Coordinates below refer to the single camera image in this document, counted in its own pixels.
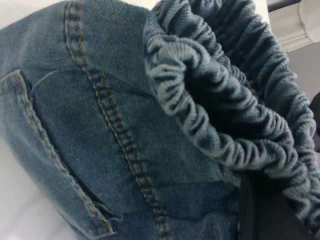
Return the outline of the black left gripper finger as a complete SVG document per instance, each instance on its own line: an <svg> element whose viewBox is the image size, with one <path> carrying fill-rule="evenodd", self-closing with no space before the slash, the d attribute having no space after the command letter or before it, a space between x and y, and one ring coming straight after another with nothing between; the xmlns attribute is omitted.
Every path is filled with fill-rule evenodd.
<svg viewBox="0 0 320 240"><path fill-rule="evenodd" d="M241 240L306 240L308 231L262 173L244 173L239 195Z"/></svg>

